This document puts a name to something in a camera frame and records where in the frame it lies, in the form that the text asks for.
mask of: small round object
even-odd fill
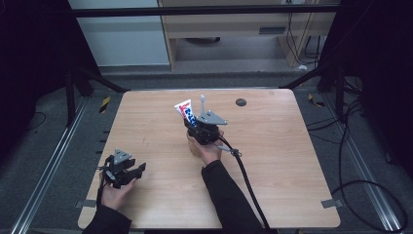
[[[238,99],[235,101],[235,104],[236,104],[237,106],[245,106],[245,105],[246,105],[246,100],[245,100],[244,98],[238,98]]]

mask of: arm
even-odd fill
[[[131,220],[123,214],[105,206],[99,206],[94,214],[94,219],[83,231],[84,234],[129,233]]]
[[[125,196],[133,189],[135,183],[136,178],[121,189],[114,188],[108,184],[104,185],[101,206],[97,207],[94,219],[83,233],[128,234],[131,227],[131,220],[119,213],[119,210],[123,205]]]
[[[265,233],[245,195],[220,160],[208,164],[202,175],[225,233]]]

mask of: aluminum rail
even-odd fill
[[[26,233],[33,217],[36,215],[37,210],[39,209],[40,204],[45,197],[45,194],[51,184],[55,173],[57,171],[58,165],[60,164],[61,159],[69,145],[70,140],[72,139],[76,129],[79,125],[80,120],[82,119],[85,107],[88,103],[88,99],[83,97],[81,103],[79,104],[77,115],[71,126],[67,127],[64,131],[55,152],[52,155],[52,158],[49,161],[48,166],[43,172],[42,176],[39,179],[39,182],[36,185],[36,188],[33,190],[26,206],[19,215],[18,220],[12,227],[12,234],[23,234]]]

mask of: black sleeve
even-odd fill
[[[83,234],[99,234],[99,233],[113,233],[113,234],[128,234],[131,227],[131,220],[123,214],[116,212],[105,206],[99,206],[94,219],[85,228]]]
[[[266,233],[245,195],[220,160],[203,168],[202,175],[226,234]]]

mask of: cabinet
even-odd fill
[[[69,0],[72,9],[158,7],[156,0]],[[102,73],[169,65],[161,19],[152,17],[77,18]]]
[[[277,5],[282,0],[158,0],[160,7]],[[337,3],[339,0],[306,0],[306,4]],[[236,14],[163,16],[169,61],[174,68],[177,43],[180,38],[208,38],[234,36],[277,36],[290,66],[296,64],[295,53],[287,44],[287,30],[291,28],[298,54],[309,36],[327,35],[335,13]]]

